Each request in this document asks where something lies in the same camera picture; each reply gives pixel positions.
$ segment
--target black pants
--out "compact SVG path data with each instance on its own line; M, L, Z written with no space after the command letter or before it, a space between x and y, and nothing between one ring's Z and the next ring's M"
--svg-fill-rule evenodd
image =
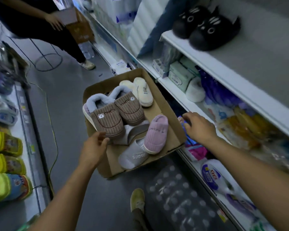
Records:
M52 0L32 0L28 4L46 13L58 11ZM61 50L65 50L79 63L86 60L71 33L65 27L62 31L57 31L46 20L23 14L13 16L13 22L6 24L8 24L8 29L17 36L39 39L56 45Z

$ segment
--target cable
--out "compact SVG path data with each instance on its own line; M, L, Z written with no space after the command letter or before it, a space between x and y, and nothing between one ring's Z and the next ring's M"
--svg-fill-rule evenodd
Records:
M27 79L28 72L29 72L29 70L30 70L30 68L31 68L31 63L27 62L27 64L29 65L29 68L28 68L27 71L25 72L25 78L26 78L26 79ZM55 158L55 160L54 160L54 163L53 163L52 166L50 167L50 170L48 171L48 178L47 178L47 179L48 179L49 186L50 186L51 193L52 193L52 195L54 196L54 188L53 188L53 186L52 186L52 182L51 182L51 179L50 179L50 174L51 174L51 171L52 171L52 169L53 169L53 167L54 167L54 164L57 162L57 159L58 159L58 156L59 156L59 148L58 148L58 144L57 144L57 140L56 140L56 135L54 134L54 127L53 127L53 125L52 125L52 121L51 121L51 117L50 117L50 113L49 113L49 109L48 109L47 93L46 93L43 89L41 89L41 88L39 87L39 85L37 85L37 84L35 84L35 83L32 83L32 82L29 82L29 83L32 84L32 85L37 86L42 92L45 93L47 114L48 114L48 118L49 118L49 122L50 122L50 127L51 127L51 131L52 131L52 135L53 135L53 137L54 137L54 143L55 143L55 145L56 145L56 150L57 150L56 158Z

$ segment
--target sneaker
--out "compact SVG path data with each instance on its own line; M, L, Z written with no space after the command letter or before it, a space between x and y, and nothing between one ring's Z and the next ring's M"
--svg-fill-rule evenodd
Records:
M89 62L88 60L85 60L85 62L78 63L78 64L87 70L91 70L95 68L95 65L92 62Z
M130 200L130 204L131 204L131 212L136 209L139 208L142 213L145 213L145 194L144 191L140 188L137 188L133 191L133 193L131 194L131 200Z

